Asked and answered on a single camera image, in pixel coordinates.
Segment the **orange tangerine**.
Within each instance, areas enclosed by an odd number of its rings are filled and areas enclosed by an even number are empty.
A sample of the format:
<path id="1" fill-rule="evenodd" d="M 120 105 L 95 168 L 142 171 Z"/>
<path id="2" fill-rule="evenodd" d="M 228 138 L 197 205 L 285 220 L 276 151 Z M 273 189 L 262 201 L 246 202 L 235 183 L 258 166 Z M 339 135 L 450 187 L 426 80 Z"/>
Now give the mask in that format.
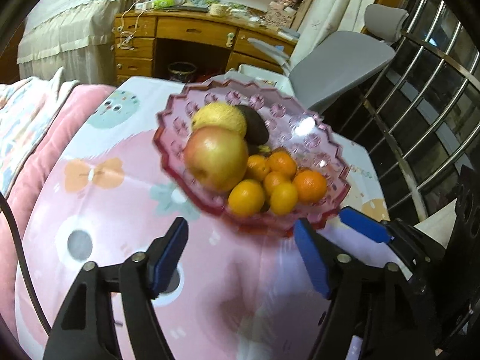
<path id="1" fill-rule="evenodd" d="M 276 186 L 270 196 L 270 211 L 278 216 L 291 213 L 298 203 L 298 191 L 291 182 Z"/>
<path id="2" fill-rule="evenodd" d="M 288 179 L 293 179 L 297 173 L 297 163 L 284 150 L 272 152 L 267 158 L 267 163 L 272 172 L 279 172 Z"/>
<path id="3" fill-rule="evenodd" d="M 278 185 L 289 181 L 290 179 L 281 172 L 270 172 L 263 180 L 264 191 L 269 197 Z"/>
<path id="4" fill-rule="evenodd" d="M 263 155 L 254 154 L 247 160 L 246 179 L 257 180 L 263 182 L 265 177 L 270 173 L 268 160 Z"/>
<path id="5" fill-rule="evenodd" d="M 327 193 L 326 178 L 311 169 L 301 170 L 293 179 L 298 193 L 298 201 L 305 205 L 318 203 Z"/>
<path id="6" fill-rule="evenodd" d="M 257 180 L 243 180 L 230 192 L 229 210 L 240 217 L 250 217 L 261 212 L 265 203 L 265 192 Z"/>

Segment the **pink plastic fruit bowl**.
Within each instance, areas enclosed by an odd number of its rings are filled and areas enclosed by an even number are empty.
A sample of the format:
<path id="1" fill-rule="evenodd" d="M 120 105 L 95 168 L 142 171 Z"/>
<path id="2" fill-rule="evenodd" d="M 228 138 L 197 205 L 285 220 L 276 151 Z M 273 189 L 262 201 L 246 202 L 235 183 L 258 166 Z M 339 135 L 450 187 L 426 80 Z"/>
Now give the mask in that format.
<path id="1" fill-rule="evenodd" d="M 330 127 L 275 88 L 190 84 L 157 119 L 163 170 L 201 211 L 241 228 L 322 228 L 350 189 Z"/>

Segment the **yellow pear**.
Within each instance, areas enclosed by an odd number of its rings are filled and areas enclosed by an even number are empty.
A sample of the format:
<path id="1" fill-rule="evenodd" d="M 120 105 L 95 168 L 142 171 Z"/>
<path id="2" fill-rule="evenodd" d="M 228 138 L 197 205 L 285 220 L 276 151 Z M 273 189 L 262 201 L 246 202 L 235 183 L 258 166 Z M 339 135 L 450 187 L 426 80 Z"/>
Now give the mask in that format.
<path id="1" fill-rule="evenodd" d="M 220 127 L 237 133 L 244 138 L 247 134 L 247 121 L 235 106 L 225 102 L 212 102 L 200 108 L 191 119 L 191 129 Z"/>

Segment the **lace covered piano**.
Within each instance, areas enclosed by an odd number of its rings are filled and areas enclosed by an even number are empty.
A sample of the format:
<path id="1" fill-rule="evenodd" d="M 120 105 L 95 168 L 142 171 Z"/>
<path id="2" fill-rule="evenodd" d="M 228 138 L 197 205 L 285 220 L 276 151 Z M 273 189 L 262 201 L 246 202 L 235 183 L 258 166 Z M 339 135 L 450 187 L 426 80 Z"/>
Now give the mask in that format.
<path id="1" fill-rule="evenodd" d="M 133 0 L 40 0 L 19 42 L 19 76 L 49 80 L 59 68 L 66 80 L 112 85 L 114 19 Z"/>

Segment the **wooden desk with drawers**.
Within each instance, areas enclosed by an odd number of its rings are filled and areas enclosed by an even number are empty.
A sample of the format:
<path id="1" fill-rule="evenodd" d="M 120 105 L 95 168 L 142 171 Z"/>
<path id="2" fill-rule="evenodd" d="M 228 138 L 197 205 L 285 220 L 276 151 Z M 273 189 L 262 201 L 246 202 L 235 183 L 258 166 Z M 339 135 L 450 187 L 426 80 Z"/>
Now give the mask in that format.
<path id="1" fill-rule="evenodd" d="M 274 59 L 254 47 L 258 39 L 291 55 L 296 42 L 244 19 L 180 10 L 122 12 L 115 16 L 116 82 L 130 77 L 173 77 L 174 63 L 192 65 L 192 81 L 236 69 L 241 64 L 281 73 Z"/>

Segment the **grey office chair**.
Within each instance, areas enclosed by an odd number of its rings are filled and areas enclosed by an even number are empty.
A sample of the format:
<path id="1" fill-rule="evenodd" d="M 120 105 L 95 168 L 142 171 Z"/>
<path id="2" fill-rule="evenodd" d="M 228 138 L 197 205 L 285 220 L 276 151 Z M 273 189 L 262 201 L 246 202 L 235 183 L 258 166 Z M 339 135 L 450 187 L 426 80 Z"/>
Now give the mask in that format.
<path id="1" fill-rule="evenodd" d="M 400 39 L 408 12 L 370 4 L 364 13 L 369 34 L 336 31 L 318 44 L 295 66 L 290 56 L 274 46 L 250 37 L 248 42 L 280 65 L 289 84 L 283 93 L 295 97 L 304 107 L 319 113 L 336 99 L 380 72 L 395 57 L 392 45 Z"/>

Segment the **red yellow apple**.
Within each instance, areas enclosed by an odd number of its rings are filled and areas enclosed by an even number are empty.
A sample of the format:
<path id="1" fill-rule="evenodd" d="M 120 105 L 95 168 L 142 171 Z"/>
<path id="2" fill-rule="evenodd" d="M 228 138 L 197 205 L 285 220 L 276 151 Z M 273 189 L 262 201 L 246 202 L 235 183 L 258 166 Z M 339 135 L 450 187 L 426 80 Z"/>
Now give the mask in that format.
<path id="1" fill-rule="evenodd" d="M 206 189 L 227 193 L 245 176 L 248 149 L 233 131 L 202 127 L 190 135 L 183 151 L 185 169 Z"/>

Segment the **small woven basket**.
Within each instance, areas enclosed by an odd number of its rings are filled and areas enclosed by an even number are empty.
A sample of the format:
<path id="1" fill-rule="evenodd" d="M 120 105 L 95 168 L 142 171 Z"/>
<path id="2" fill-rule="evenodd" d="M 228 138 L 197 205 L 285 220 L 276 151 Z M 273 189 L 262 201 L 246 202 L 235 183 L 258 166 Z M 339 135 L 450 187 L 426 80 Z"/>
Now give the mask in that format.
<path id="1" fill-rule="evenodd" d="M 208 8 L 208 14 L 215 17 L 225 17 L 227 15 L 227 6 L 219 2 L 214 2 Z"/>

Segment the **orange tangerine front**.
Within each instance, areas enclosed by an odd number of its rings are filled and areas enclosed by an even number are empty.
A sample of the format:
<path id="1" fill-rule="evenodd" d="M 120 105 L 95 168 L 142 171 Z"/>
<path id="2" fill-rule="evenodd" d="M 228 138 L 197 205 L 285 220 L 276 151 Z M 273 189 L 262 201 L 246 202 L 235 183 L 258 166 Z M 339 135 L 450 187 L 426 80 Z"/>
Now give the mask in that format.
<path id="1" fill-rule="evenodd" d="M 298 193 L 298 201 L 305 205 L 318 203 L 327 193 L 326 178 L 311 169 L 301 170 L 293 179 Z"/>

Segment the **dark waste bin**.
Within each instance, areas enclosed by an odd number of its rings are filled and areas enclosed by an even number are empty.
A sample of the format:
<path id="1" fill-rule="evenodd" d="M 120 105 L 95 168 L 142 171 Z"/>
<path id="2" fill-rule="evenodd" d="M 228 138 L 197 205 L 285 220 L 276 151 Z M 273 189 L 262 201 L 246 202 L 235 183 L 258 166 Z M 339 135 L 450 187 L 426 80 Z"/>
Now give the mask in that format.
<path id="1" fill-rule="evenodd" d="M 197 67 L 189 62 L 174 62 L 168 64 L 169 80 L 190 83 L 197 71 Z"/>

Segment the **white storage box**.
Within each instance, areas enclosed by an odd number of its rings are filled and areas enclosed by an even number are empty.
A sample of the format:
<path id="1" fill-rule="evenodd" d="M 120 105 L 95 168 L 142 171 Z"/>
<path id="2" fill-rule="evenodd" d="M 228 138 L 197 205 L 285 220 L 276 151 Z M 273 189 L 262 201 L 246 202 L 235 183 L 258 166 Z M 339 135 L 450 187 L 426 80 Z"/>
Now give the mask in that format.
<path id="1" fill-rule="evenodd" d="M 270 70 L 263 69 L 261 67 L 255 67 L 249 64 L 240 64 L 238 66 L 238 72 L 252 77 L 255 80 L 261 81 L 267 85 L 280 88 L 281 86 L 289 84 L 290 80 L 287 76 L 276 73 Z"/>

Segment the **metal window grille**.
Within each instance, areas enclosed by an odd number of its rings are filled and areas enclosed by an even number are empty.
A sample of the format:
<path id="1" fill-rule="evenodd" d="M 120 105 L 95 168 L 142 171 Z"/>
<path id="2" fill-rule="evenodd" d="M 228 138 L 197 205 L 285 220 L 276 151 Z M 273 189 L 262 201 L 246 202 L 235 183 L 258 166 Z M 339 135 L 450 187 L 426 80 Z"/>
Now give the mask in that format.
<path id="1" fill-rule="evenodd" d="M 421 222 L 479 168 L 479 49 L 443 0 L 379 0 L 408 12 L 394 59 L 328 115 L 362 145 L 391 218 Z"/>

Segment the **green tissue pack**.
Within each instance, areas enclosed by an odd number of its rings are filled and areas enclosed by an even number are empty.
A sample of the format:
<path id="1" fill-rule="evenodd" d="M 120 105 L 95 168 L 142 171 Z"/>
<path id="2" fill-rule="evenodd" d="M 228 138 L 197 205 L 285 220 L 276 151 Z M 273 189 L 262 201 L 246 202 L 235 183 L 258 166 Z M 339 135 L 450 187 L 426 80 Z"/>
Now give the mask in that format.
<path id="1" fill-rule="evenodd" d="M 151 0 L 154 9 L 171 8 L 176 5 L 175 0 Z"/>

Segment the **dark green avocado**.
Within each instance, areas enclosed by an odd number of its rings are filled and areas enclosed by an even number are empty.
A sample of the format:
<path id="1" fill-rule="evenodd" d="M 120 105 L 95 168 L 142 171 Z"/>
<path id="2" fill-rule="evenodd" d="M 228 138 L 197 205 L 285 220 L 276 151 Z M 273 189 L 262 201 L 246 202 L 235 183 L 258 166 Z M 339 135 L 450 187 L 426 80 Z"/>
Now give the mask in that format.
<path id="1" fill-rule="evenodd" d="M 269 131 L 262 116 L 249 106 L 239 104 L 235 107 L 239 109 L 246 121 L 245 139 L 247 143 L 255 146 L 265 145 L 269 141 Z"/>

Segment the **blackened banana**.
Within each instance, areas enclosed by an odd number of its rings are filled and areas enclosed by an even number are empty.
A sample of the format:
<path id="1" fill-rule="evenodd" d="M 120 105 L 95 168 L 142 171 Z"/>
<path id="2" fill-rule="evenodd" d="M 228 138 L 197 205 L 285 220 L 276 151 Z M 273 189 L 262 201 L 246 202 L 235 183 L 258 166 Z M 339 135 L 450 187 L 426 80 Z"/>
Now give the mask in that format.
<path id="1" fill-rule="evenodd" d="M 249 155 L 263 155 L 268 157 L 272 153 L 272 149 L 267 145 L 247 145 Z"/>

